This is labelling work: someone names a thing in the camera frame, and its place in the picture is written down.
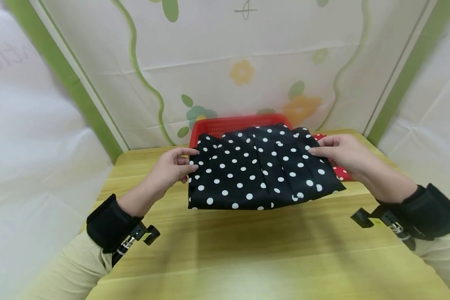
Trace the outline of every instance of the yellow flower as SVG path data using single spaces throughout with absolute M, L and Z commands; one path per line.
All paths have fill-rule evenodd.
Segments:
M 282 110 L 290 123 L 292 123 L 292 126 L 297 127 L 306 118 L 312 116 L 320 104 L 322 104 L 322 98 L 320 97 L 307 98 L 303 95 L 298 95 L 286 104 Z
M 238 86 L 243 84 L 247 85 L 252 80 L 254 72 L 255 69 L 250 65 L 250 62 L 248 60 L 242 60 L 234 64 L 232 72 L 230 72 L 230 77 L 235 80 L 235 84 Z

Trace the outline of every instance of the green wavy line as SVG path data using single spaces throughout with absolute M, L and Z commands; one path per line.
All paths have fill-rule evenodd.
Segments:
M 127 9 L 123 6 L 123 4 L 120 2 L 120 0 L 111 0 L 118 9 L 121 10 L 123 15 L 125 16 L 125 19 L 127 19 L 128 27 L 130 28 L 130 60 L 133 65 L 133 69 L 135 70 L 136 75 L 140 79 L 140 81 L 143 83 L 143 85 L 149 89 L 149 91 L 153 92 L 155 97 L 157 98 L 160 109 L 158 111 L 158 124 L 160 125 L 160 130 L 162 131 L 163 136 L 167 141 L 172 145 L 175 146 L 175 143 L 170 139 L 170 136 L 168 136 L 168 133 L 166 132 L 164 121 L 163 121 L 163 113 L 165 110 L 165 103 L 164 99 L 162 98 L 162 95 L 154 89 L 143 77 L 142 71 L 140 70 L 140 67 L 138 65 L 138 59 L 137 59 L 137 28 L 135 27 L 135 24 L 133 22 L 132 17 L 130 16 L 130 13 L 128 13 Z
M 330 107 L 327 116 L 323 120 L 322 124 L 317 128 L 317 130 L 320 130 L 325 125 L 325 123 L 332 115 L 335 105 L 338 103 L 338 99 L 340 98 L 340 91 L 338 89 L 338 81 L 340 79 L 340 76 L 343 74 L 343 72 L 345 72 L 346 69 L 348 69 L 348 67 L 351 66 L 352 63 L 354 63 L 355 59 L 358 56 L 358 53 L 360 53 L 365 41 L 368 38 L 368 32 L 370 31 L 370 12 L 368 11 L 368 0 L 362 0 L 362 15 L 363 15 L 363 26 L 362 26 L 362 34 L 360 36 L 360 44 L 358 44 L 358 47 L 353 53 L 350 60 L 347 61 L 347 63 L 338 71 L 337 75 L 335 76 L 335 79 L 333 80 L 333 92 L 335 93 L 335 100 L 333 100 L 332 107 Z

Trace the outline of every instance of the white fabric backdrop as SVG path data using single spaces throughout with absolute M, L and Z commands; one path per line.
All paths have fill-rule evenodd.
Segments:
M 418 183 L 450 197 L 450 23 L 379 148 Z
M 77 234 L 111 167 L 0 4 L 0 299 L 11 299 Z

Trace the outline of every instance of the red polka dot fabric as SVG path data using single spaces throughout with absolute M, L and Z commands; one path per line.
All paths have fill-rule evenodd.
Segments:
M 330 162 L 308 149 L 318 143 L 307 128 L 284 124 L 199 136 L 199 166 L 188 181 L 190 209 L 266 210 L 344 190 Z

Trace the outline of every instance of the red basket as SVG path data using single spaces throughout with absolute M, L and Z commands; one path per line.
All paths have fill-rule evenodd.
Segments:
M 216 119 L 205 119 L 195 123 L 190 137 L 190 148 L 195 148 L 198 144 L 198 137 L 202 133 L 221 138 L 224 133 L 242 130 L 252 126 L 267 126 L 277 123 L 284 123 L 286 126 L 293 129 L 292 124 L 284 115 L 270 114 L 270 115 L 254 115 L 243 117 L 219 117 Z

